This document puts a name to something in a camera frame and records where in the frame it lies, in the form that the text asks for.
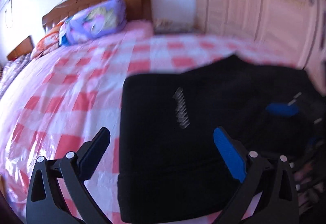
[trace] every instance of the metal bolt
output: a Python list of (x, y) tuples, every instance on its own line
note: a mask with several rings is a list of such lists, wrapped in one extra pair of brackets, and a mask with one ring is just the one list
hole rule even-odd
[(325, 144), (325, 142), (323, 140), (320, 140), (320, 141), (317, 142), (316, 147), (320, 147), (320, 146), (322, 146), (324, 144)]
[(294, 99), (294, 100), (290, 101), (287, 105), (288, 105), (288, 106), (291, 106), (291, 105), (294, 104), (296, 101), (297, 101), (297, 100)]
[(318, 118), (317, 120), (314, 121), (314, 124), (319, 124), (323, 119), (322, 118)]
[(68, 153), (66, 154), (66, 158), (67, 158), (67, 159), (72, 159), (74, 156), (75, 156), (75, 153), (72, 152), (72, 151), (70, 151), (70, 152), (68, 152)]
[(284, 156), (284, 155), (282, 155), (282, 156), (280, 157), (280, 159), (281, 159), (281, 161), (283, 161), (283, 162), (286, 162), (286, 161), (287, 161), (287, 157)]
[(295, 99), (299, 98), (302, 95), (302, 92), (299, 92), (296, 96), (294, 96)]
[(44, 157), (43, 156), (39, 156), (36, 161), (39, 162), (39, 163), (41, 163), (43, 160), (44, 160)]
[(258, 153), (256, 151), (252, 150), (252, 151), (249, 152), (249, 156), (252, 157), (252, 158), (256, 158), (256, 157), (258, 157)]

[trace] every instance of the wooden bed frame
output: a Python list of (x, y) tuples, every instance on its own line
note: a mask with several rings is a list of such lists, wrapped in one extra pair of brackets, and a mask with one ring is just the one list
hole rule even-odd
[(15, 60), (17, 57), (21, 55), (28, 54), (33, 50), (33, 42), (31, 36), (28, 36), (24, 41), (22, 41), (19, 45), (16, 46), (14, 50), (7, 55), (7, 59), (9, 61)]
[[(94, 6), (106, 0), (67, 0), (55, 6), (42, 19), (46, 32), (52, 29), (60, 20), (72, 16), (77, 12)], [(127, 20), (149, 20), (152, 21), (151, 0), (125, 0), (127, 5)]]

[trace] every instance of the bed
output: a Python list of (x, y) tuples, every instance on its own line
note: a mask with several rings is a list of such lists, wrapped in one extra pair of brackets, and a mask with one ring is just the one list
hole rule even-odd
[[(43, 17), (43, 27), (48, 31), (62, 18), (102, 1), (68, 0)], [(126, 3), (128, 21), (152, 20), (151, 0)], [(149, 71), (183, 72), (233, 53), (251, 63), (295, 67), (291, 59), (266, 46), (201, 34), (130, 37), (125, 41), (107, 36), (33, 60), (0, 100), (0, 173), (6, 176), (14, 208), (25, 214), (29, 179), (38, 156), (61, 158), (104, 126), (110, 130), (111, 144), (85, 185), (108, 218), (114, 224), (122, 223), (116, 183), (125, 78)], [(60, 185), (71, 213), (79, 216), (65, 185)], [(190, 222), (208, 224), (215, 217)]]

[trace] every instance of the screw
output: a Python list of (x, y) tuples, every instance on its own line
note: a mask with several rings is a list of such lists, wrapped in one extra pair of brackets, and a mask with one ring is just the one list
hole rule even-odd
[(281, 155), (281, 156), (280, 156), (280, 159), (281, 159), (281, 161), (283, 161), (283, 162), (286, 162), (286, 161), (287, 161), (287, 157), (284, 156), (284, 155)]
[(75, 156), (75, 153), (72, 152), (72, 151), (70, 151), (70, 152), (68, 152), (68, 153), (66, 154), (66, 158), (67, 158), (67, 159), (72, 159), (74, 156)]
[(36, 161), (39, 162), (39, 163), (41, 163), (43, 160), (44, 160), (44, 157), (43, 156), (39, 156)]
[(258, 157), (258, 153), (256, 151), (250, 151), (249, 156), (252, 158), (256, 158), (256, 157)]

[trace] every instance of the orange pillow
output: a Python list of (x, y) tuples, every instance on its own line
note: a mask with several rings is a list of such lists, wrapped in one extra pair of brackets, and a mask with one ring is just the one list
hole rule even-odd
[(39, 41), (31, 53), (31, 60), (38, 59), (59, 48), (59, 31), (67, 18), (60, 21)]

